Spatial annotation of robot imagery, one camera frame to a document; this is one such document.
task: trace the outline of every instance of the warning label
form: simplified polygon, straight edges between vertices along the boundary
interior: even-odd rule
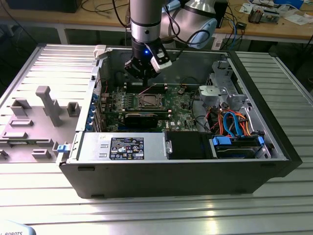
[[[110,148],[111,160],[143,160],[143,138],[112,138]]]

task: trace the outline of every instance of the wooden table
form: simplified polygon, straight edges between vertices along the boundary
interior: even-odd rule
[[[116,5],[126,4],[128,0],[117,0]],[[307,43],[313,34],[313,24],[297,25],[283,18],[278,24],[248,23],[248,14],[239,13],[240,5],[244,0],[230,0],[230,7],[238,21],[247,24],[243,39],[273,41],[273,42],[292,42],[292,43]],[[95,0],[96,4],[111,3],[111,0]],[[114,11],[110,11],[108,16],[98,15],[94,12],[88,12],[79,8],[76,13],[61,13],[48,11],[33,11],[33,10],[11,10],[8,5],[4,6],[9,13],[22,25],[52,27],[57,29],[60,41],[62,44],[68,44],[65,29],[88,29],[101,31],[124,31],[125,29],[119,24]],[[84,7],[89,10],[94,10],[92,0],[89,0]],[[102,9],[112,8],[111,4],[104,6]],[[127,6],[118,8],[118,13],[121,19],[125,19]],[[313,11],[313,6],[304,4],[301,8],[303,11]],[[16,24],[3,10],[0,9],[0,24]],[[222,39],[229,37],[232,29],[228,22],[224,20],[220,29],[216,29],[213,49],[219,49]]]
[[[313,34],[313,23],[297,25],[282,17],[279,19],[278,24],[249,23],[248,14],[239,12],[241,5],[246,1],[229,0],[229,2],[230,8],[232,9],[233,14],[237,17],[238,21],[247,24],[243,39],[272,42],[307,43]],[[303,4],[301,10],[302,11],[297,12],[298,15],[303,15],[303,11],[313,11],[313,6]],[[222,43],[222,40],[226,37],[228,38],[231,32],[232,29],[229,26],[227,20],[224,20],[222,27],[220,29],[216,29],[215,31],[217,35],[215,37],[213,47],[216,47],[215,49],[218,49],[220,44]]]

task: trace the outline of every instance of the metal frame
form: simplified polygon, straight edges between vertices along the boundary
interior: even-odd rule
[[[67,23],[33,22],[33,21],[19,21],[19,23],[23,26],[30,26],[30,27],[55,28],[58,32],[61,44],[69,44],[66,29],[125,32],[125,28],[119,27],[119,26],[99,26],[99,25],[75,24],[75,23],[67,24]],[[0,19],[0,24],[17,25],[12,20],[3,20],[3,19]],[[221,48],[223,39],[228,38],[229,35],[230,34],[227,34],[227,33],[214,33],[212,36],[214,38],[212,50],[219,50]],[[308,43],[309,41],[309,39],[279,38],[279,37],[254,36],[254,35],[244,35],[243,39],[256,40],[256,41],[269,41],[269,42],[284,42],[284,43],[304,43],[304,44]]]

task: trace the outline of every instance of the table leg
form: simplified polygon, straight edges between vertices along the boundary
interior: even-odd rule
[[[222,42],[223,42],[223,39],[225,38],[226,34],[214,34],[213,37],[214,37],[214,42],[213,42],[213,45],[212,45],[212,50],[219,50],[222,46]]]
[[[65,32],[65,28],[58,27],[57,31],[58,31],[58,34],[59,34],[59,38],[60,38],[61,44],[69,44],[69,41],[68,41],[68,38],[67,38],[67,34]]]

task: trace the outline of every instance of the wire bundle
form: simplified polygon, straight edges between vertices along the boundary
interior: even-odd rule
[[[240,48],[240,45],[241,45],[241,43],[242,43],[242,41],[243,41],[243,35],[245,34],[245,30],[241,30],[241,29],[240,29],[240,31],[241,31],[241,36],[240,36],[238,39],[236,39],[236,36],[237,36],[237,34],[238,34],[238,30],[237,30],[237,27],[236,27],[236,25],[237,25],[237,23],[238,23],[238,20],[237,20],[237,17],[234,16],[233,11],[232,11],[232,9],[230,8],[230,6],[228,5],[227,7],[229,8],[230,13],[225,12],[224,19],[228,20],[229,26],[232,28],[232,32],[231,32],[231,34],[229,35],[227,41],[226,41],[225,43],[223,43],[224,45],[221,47],[221,49],[224,49],[224,47],[226,47],[226,48],[227,48],[227,47],[230,47],[229,49],[231,50],[231,49],[233,49],[233,47],[235,47],[235,46],[238,45],[238,42],[239,42],[239,47],[238,47],[238,49],[239,49],[239,48]],[[233,34],[234,34],[234,38],[233,38],[232,42],[229,44],[228,42],[229,42],[229,40],[230,40],[230,38],[231,38],[231,36],[232,36]]]
[[[209,116],[213,112],[210,110],[207,115],[205,116],[205,119],[208,120]],[[227,126],[227,119],[231,118],[233,119],[233,123],[228,128]],[[235,134],[231,132],[233,126],[235,125],[235,130],[237,132],[238,136],[251,136],[249,127],[248,127],[248,119],[244,117],[241,113],[235,112],[230,109],[221,109],[218,111],[217,114],[217,122],[210,127],[210,131],[213,131],[218,127],[217,131],[215,132],[216,135],[224,135],[225,132],[228,133],[228,137],[235,137]]]

